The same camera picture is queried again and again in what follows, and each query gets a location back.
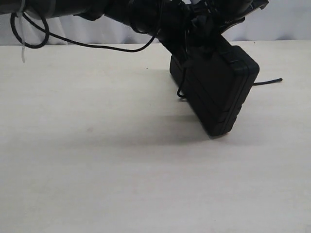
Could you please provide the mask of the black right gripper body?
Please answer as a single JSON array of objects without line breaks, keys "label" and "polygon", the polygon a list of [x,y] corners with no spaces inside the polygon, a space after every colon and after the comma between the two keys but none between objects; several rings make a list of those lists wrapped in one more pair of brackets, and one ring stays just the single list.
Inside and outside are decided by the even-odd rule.
[{"label": "black right gripper body", "polygon": [[231,27],[243,23],[245,17],[257,9],[264,9],[267,0],[192,0],[194,12],[212,20],[215,31],[224,33]]}]

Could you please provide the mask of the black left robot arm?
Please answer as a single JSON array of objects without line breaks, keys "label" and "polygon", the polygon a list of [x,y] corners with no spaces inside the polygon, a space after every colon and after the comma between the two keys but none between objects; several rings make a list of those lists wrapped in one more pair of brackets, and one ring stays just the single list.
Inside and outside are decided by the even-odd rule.
[{"label": "black left robot arm", "polygon": [[[11,30],[16,39],[28,48],[38,49],[47,44],[51,33],[47,20],[63,16],[78,16],[95,21],[108,17],[130,27],[151,39],[138,49],[103,46],[103,49],[136,53],[146,49],[155,39],[173,55],[185,50],[193,42],[191,36],[194,14],[190,5],[182,0],[2,0],[1,15],[10,15]],[[43,23],[44,39],[39,44],[29,44],[17,32],[17,17],[34,24],[32,18]]]}]

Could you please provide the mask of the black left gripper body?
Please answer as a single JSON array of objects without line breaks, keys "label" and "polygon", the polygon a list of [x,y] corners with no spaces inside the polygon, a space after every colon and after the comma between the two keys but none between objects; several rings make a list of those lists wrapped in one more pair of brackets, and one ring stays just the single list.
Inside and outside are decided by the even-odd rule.
[{"label": "black left gripper body", "polygon": [[182,0],[158,0],[157,39],[175,57],[186,57],[186,31],[191,25],[191,4]]}]

